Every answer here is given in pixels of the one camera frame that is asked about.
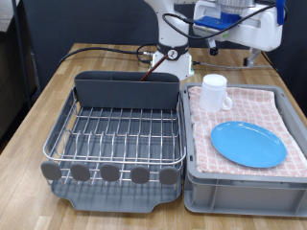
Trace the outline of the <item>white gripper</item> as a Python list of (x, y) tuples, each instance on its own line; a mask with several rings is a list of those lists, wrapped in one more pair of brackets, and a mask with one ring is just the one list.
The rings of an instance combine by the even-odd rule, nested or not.
[(210, 56), (219, 53), (217, 41), (249, 47), (244, 65), (252, 67), (261, 51), (280, 45), (283, 24), (284, 0), (199, 0), (194, 9), (193, 31), (206, 40)]

